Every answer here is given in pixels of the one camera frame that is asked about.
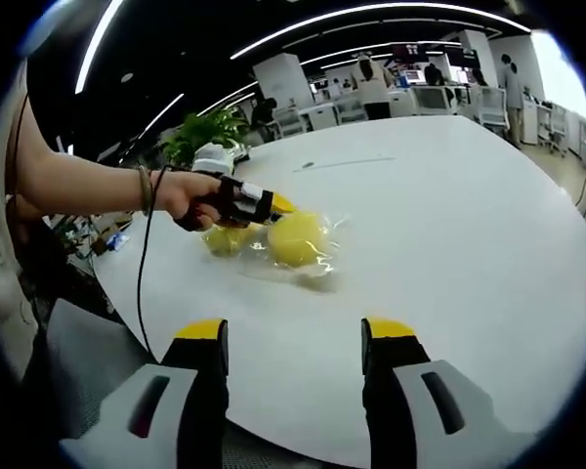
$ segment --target bracelet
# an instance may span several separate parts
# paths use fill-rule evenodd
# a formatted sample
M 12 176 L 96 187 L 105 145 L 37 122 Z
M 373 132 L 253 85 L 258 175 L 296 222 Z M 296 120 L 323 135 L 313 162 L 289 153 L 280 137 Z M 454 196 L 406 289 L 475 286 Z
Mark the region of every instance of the bracelet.
M 139 179 L 141 181 L 142 210 L 144 215 L 148 216 L 149 212 L 154 208 L 154 189 L 152 188 L 152 182 L 149 179 L 151 172 L 142 164 L 140 164 L 137 169 L 139 170 Z

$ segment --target green leaves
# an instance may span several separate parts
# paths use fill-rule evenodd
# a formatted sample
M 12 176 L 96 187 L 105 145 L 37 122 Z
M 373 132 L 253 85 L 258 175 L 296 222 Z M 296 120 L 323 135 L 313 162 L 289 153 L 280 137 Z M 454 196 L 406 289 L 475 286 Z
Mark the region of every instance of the green leaves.
M 163 154 L 172 164 L 190 167 L 195 152 L 212 142 L 233 147 L 249 130 L 246 120 L 233 117 L 233 109 L 217 109 L 197 116 L 187 116 L 183 126 L 164 144 Z

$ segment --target human hand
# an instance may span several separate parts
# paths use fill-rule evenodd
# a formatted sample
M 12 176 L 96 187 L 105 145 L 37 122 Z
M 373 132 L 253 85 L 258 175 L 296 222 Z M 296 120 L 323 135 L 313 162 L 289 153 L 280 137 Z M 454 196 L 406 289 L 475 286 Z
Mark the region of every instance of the human hand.
M 160 171 L 152 171 L 150 181 L 153 188 L 156 188 L 160 174 Z M 194 208 L 201 231 L 206 231 L 220 221 L 220 213 L 211 205 L 196 203 L 195 199 L 217 192 L 220 184 L 218 179 L 203 174 L 165 171 L 154 208 L 167 211 L 174 220 L 182 219 L 189 207 Z

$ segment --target white round table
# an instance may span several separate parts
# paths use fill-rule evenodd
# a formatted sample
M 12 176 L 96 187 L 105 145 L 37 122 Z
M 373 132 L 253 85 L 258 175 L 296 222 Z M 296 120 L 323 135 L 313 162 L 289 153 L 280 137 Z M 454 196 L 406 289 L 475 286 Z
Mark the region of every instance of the white round table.
M 244 277 L 238 260 L 212 257 L 199 234 L 156 214 L 143 310 L 158 358 L 187 323 L 228 319 L 229 419 L 304 455 L 368 467 L 360 319 L 383 316 L 486 391 L 509 430 L 550 422 L 586 363 L 586 223 L 535 164 L 456 116 L 351 124 L 251 156 L 239 178 L 349 215 L 337 291 Z M 96 261 L 140 340 L 144 231 L 142 217 Z

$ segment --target ceiling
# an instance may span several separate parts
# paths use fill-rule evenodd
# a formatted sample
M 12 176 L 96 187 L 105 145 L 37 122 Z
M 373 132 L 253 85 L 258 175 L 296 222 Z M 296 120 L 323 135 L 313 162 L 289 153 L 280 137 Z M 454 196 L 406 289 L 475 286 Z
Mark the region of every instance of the ceiling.
M 125 148 L 184 93 L 145 134 L 143 141 L 151 145 L 161 130 L 179 124 L 188 112 L 204 110 L 254 81 L 252 65 L 280 52 L 296 54 L 303 62 L 390 41 L 447 40 L 467 27 L 477 27 L 488 36 L 524 34 L 504 22 L 473 13 L 383 8 L 308 24 L 231 60 L 237 51 L 296 22 L 383 2 L 124 0 L 94 57 L 84 91 L 75 95 L 89 41 L 110 0 L 76 2 L 76 14 L 64 21 L 29 60 L 28 88 L 46 139 L 53 143 L 59 135 L 66 145 L 75 145 L 76 154 L 90 159 L 117 142 L 123 142 Z M 530 28 L 539 26 L 532 17 L 514 15 L 503 0 L 451 3 L 500 15 Z M 305 72 L 314 74 L 322 65 L 348 58 L 317 61 L 307 65 Z M 127 73 L 133 77 L 122 83 Z

